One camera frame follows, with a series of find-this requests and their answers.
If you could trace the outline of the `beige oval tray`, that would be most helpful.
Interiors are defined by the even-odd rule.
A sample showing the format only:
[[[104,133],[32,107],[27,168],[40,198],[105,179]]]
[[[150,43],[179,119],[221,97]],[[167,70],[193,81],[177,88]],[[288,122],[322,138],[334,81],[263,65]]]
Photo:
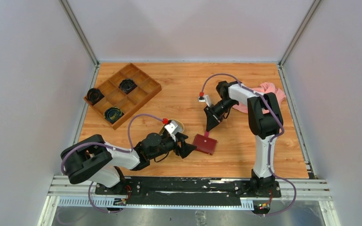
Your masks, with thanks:
[[[175,119],[170,119],[159,131],[159,135],[167,133],[171,137],[175,137],[177,133],[184,132],[184,125]]]

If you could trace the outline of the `red leather card holder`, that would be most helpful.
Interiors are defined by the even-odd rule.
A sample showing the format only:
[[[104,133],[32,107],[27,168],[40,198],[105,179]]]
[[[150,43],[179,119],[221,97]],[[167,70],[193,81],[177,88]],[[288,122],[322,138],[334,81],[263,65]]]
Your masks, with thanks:
[[[196,151],[213,155],[217,146],[217,140],[210,137],[210,132],[205,131],[203,134],[196,134],[193,145],[196,146]]]

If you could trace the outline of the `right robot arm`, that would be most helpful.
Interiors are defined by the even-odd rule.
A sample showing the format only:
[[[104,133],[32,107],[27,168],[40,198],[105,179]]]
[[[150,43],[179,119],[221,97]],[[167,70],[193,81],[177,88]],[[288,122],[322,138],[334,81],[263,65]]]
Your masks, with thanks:
[[[233,106],[244,104],[247,107],[248,125],[256,143],[255,163],[247,191],[263,196],[275,187],[274,148],[277,137],[284,132],[276,95],[263,94],[237,81],[221,81],[216,91],[221,97],[216,104],[212,104],[203,91],[198,96],[200,102],[206,103],[206,131],[218,126]]]

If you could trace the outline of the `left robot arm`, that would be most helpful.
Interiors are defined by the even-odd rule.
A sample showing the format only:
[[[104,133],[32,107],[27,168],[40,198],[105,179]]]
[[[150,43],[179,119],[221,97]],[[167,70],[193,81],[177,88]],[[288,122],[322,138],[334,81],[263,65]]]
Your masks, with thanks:
[[[161,155],[174,152],[186,158],[196,146],[188,144],[187,135],[177,132],[174,136],[150,133],[132,149],[124,149],[104,141],[99,134],[93,135],[67,149],[61,154],[60,169],[71,184],[91,181],[103,186],[113,194],[121,194],[129,188],[120,168],[139,171]]]

